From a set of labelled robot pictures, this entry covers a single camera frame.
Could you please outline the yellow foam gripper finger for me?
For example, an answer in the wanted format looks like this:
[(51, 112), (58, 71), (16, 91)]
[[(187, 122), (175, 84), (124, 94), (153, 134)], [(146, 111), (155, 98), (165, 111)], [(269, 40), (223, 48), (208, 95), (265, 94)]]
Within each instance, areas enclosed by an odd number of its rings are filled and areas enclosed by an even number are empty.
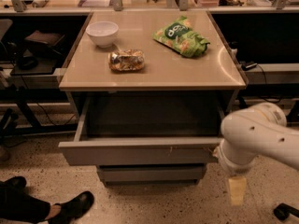
[(244, 176), (233, 176), (228, 179), (231, 205), (238, 206), (244, 202), (247, 179)]

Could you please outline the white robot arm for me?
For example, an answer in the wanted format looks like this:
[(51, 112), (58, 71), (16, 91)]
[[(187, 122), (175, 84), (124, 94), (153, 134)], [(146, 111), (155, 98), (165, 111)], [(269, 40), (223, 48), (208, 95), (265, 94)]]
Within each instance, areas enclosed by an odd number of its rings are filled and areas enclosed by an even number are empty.
[(227, 188), (233, 206), (243, 203), (245, 175), (256, 156), (299, 169), (299, 132), (287, 127), (283, 110), (275, 104), (264, 102), (230, 113), (221, 122), (221, 134), (213, 156), (228, 174)]

